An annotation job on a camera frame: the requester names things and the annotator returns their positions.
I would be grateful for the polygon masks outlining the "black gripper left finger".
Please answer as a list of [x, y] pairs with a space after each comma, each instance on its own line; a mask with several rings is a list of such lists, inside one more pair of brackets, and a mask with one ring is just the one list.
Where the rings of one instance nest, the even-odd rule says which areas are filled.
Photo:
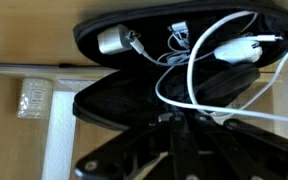
[[132, 180], [163, 152], [169, 155], [153, 169], [151, 179], [183, 180], [173, 138], [174, 125], [183, 118], [183, 114], [166, 113], [160, 120], [122, 132], [76, 163], [74, 172], [78, 180]]

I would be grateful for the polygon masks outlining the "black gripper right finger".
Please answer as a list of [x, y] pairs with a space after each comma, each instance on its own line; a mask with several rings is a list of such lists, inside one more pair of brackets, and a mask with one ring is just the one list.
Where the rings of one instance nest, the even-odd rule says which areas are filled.
[[188, 113], [205, 180], [288, 180], [288, 139], [230, 118]]

